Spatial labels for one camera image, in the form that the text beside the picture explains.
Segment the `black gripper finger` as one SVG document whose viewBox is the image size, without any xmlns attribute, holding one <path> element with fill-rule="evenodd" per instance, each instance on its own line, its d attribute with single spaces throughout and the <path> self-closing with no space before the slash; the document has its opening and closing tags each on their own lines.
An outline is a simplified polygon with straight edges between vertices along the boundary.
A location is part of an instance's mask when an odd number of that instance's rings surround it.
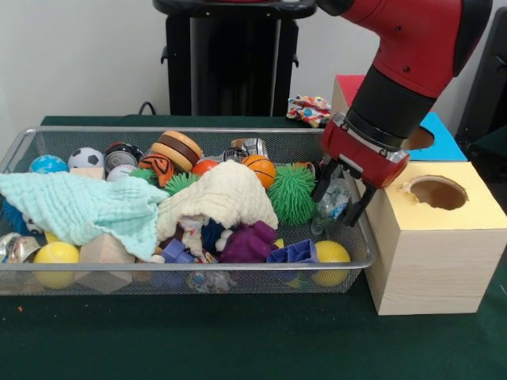
<svg viewBox="0 0 507 380">
<path fill-rule="evenodd" d="M 331 181 L 339 178 L 341 175 L 341 165 L 332 158 L 323 158 L 318 164 L 316 174 L 317 182 L 311 193 L 311 198 L 315 203 L 321 201 Z"/>
<path fill-rule="evenodd" d="M 345 217 L 343 219 L 343 224 L 345 226 L 355 226 L 361 215 L 364 213 L 366 207 L 371 202 L 373 196 L 376 193 L 376 188 L 371 186 L 370 184 L 366 184 L 365 191 L 361 198 L 352 203 L 349 207 L 347 207 L 345 212 Z"/>
</svg>

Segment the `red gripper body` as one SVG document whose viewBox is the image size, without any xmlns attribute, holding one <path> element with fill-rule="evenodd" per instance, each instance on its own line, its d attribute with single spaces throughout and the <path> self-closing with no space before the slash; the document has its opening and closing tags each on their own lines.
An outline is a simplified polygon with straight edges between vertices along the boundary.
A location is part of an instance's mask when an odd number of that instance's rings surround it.
<svg viewBox="0 0 507 380">
<path fill-rule="evenodd" d="M 351 169 L 356 178 L 377 189 L 389 186 L 410 160 L 403 149 L 389 150 L 360 136 L 341 112 L 326 125 L 322 148 L 332 159 Z"/>
</svg>

